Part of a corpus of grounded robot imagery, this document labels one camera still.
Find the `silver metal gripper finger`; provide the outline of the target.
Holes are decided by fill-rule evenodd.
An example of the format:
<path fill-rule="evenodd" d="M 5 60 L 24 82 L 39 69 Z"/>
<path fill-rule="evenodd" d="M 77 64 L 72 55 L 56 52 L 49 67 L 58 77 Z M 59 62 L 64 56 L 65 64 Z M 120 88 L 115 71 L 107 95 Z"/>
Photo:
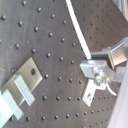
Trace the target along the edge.
<path fill-rule="evenodd" d="M 111 69 L 109 76 L 111 80 L 121 83 L 124 77 L 125 68 L 117 65 L 128 60 L 128 37 L 123 38 L 112 47 L 103 48 L 101 51 L 91 53 L 93 59 L 106 60 Z"/>

